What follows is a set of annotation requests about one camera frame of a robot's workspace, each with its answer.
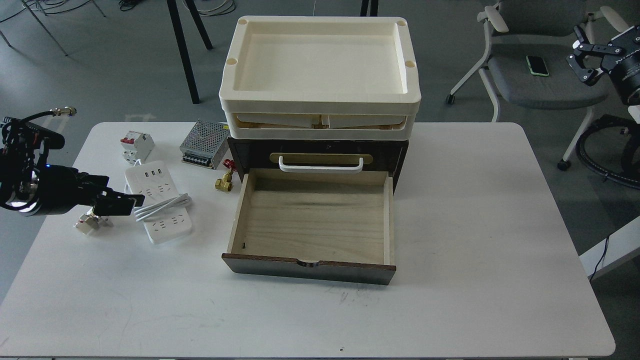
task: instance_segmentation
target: white drawer handle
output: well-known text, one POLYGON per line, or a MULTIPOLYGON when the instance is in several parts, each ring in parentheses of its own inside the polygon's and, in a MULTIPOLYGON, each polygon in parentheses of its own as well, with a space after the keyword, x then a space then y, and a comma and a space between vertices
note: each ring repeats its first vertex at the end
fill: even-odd
POLYGON ((360 158, 358 165, 354 167, 310 167, 299 165, 285 165, 282 161, 282 155, 278 158, 280 170, 284 172, 313 172, 317 174, 357 174, 362 171, 364 159, 360 158))

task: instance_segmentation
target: white plastic tray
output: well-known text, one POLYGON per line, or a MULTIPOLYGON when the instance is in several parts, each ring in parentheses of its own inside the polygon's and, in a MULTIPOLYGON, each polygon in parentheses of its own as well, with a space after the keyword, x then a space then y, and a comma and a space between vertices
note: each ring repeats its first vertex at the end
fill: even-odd
POLYGON ((405 140, 420 104, 399 17, 241 17, 220 101, 235 138, 405 140))

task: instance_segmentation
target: chair armrest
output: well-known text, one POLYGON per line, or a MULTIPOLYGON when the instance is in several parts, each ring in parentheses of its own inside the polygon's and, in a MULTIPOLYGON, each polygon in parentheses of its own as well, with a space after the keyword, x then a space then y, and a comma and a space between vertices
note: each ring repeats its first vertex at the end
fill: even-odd
POLYGON ((489 20, 493 28, 499 33, 509 32, 509 27, 504 22, 502 16, 500 16, 498 10, 496 10, 493 6, 485 6, 484 11, 478 14, 477 20, 478 22, 489 20))
POLYGON ((616 10, 613 10, 608 6, 601 6, 600 11, 593 14, 593 20, 597 20, 602 17, 607 19, 609 24, 611 24, 618 33, 623 33, 629 28, 629 25, 624 19, 622 19, 622 16, 620 16, 616 10))

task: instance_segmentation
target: robotic arm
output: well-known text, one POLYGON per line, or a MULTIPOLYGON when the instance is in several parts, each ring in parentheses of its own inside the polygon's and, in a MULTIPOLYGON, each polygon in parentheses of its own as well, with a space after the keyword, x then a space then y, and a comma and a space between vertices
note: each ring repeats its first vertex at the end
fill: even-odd
POLYGON ((0 206, 23 215, 66 213, 75 205, 93 207, 98 216, 129 215, 144 195, 129 195, 107 187, 109 177, 47 163, 49 150, 62 149, 62 135, 30 123, 48 115, 73 116, 76 109, 55 108, 24 119, 5 117, 4 149, 0 152, 0 206))
POLYGON ((603 74, 611 78, 623 104, 640 104, 640 26, 632 26, 607 45, 590 44, 580 26, 573 28, 578 40, 566 61, 581 82, 593 86, 603 74), (587 68, 586 56, 601 58, 600 67, 587 68))

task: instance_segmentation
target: chair caster wheel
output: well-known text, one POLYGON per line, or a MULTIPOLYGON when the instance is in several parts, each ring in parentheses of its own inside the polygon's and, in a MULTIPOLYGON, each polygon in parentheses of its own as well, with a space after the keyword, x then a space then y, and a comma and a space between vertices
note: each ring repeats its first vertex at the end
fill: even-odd
POLYGON ((571 161, 560 160, 558 161, 558 170, 566 171, 571 167, 571 161))

